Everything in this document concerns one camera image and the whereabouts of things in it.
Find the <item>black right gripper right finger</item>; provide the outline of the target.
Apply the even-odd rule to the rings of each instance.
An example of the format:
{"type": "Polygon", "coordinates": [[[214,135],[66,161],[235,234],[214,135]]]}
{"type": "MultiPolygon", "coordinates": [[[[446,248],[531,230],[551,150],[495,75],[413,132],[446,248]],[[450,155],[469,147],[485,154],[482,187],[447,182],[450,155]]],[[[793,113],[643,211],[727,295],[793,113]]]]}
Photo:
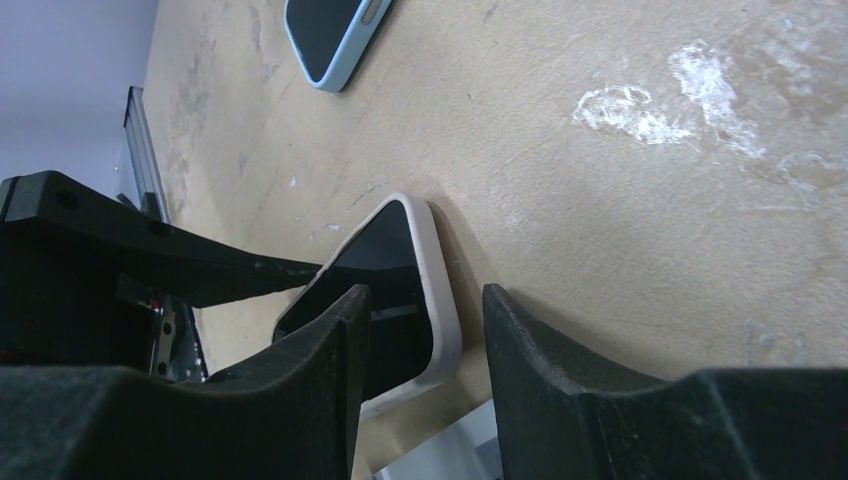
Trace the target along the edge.
{"type": "Polygon", "coordinates": [[[843,368],[712,368],[665,381],[482,292],[508,479],[843,479],[843,368]]]}

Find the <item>blue case phone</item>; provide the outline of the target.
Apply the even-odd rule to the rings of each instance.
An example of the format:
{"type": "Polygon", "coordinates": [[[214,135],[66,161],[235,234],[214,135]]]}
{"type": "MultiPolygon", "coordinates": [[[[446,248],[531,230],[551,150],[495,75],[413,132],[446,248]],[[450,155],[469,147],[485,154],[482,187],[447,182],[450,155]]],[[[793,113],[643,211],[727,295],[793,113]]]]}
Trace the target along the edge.
{"type": "Polygon", "coordinates": [[[287,0],[282,23],[308,83],[341,92],[391,0],[287,0]]]}

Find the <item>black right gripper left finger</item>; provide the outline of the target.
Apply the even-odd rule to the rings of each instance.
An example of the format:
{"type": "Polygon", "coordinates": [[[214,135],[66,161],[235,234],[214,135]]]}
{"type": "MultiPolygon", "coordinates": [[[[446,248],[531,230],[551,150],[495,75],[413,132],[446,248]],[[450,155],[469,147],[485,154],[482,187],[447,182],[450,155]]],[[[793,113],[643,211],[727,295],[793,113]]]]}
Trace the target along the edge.
{"type": "Polygon", "coordinates": [[[5,479],[347,479],[370,292],[201,384],[123,367],[5,367],[5,479]]]}

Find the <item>silver metal phone stand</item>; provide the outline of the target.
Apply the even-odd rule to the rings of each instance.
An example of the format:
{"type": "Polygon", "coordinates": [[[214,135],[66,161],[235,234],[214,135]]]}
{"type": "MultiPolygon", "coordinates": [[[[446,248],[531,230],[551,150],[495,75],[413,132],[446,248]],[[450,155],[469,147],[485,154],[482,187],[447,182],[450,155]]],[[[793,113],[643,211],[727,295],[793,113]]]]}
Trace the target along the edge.
{"type": "Polygon", "coordinates": [[[489,400],[371,479],[503,479],[494,403],[489,400]]]}

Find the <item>white case phone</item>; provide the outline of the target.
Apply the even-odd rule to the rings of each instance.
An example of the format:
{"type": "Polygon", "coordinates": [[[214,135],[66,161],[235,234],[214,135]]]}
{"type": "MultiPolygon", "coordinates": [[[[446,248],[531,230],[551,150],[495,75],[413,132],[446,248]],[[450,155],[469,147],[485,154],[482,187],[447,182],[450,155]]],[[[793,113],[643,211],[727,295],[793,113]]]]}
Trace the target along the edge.
{"type": "Polygon", "coordinates": [[[272,339],[293,333],[356,284],[371,294],[360,410],[367,420],[443,384],[460,365],[459,315],[425,200],[386,197],[278,318],[272,339]]]}

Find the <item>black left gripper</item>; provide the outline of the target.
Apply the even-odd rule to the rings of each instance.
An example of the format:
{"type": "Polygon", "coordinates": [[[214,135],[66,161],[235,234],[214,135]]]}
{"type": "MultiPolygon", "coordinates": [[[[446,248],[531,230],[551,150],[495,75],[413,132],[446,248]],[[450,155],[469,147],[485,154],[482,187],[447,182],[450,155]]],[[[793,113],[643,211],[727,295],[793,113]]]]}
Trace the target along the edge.
{"type": "Polygon", "coordinates": [[[58,171],[12,177],[1,184],[1,364],[202,382],[207,362],[180,300],[205,308],[281,292],[319,269],[182,230],[58,171]]]}

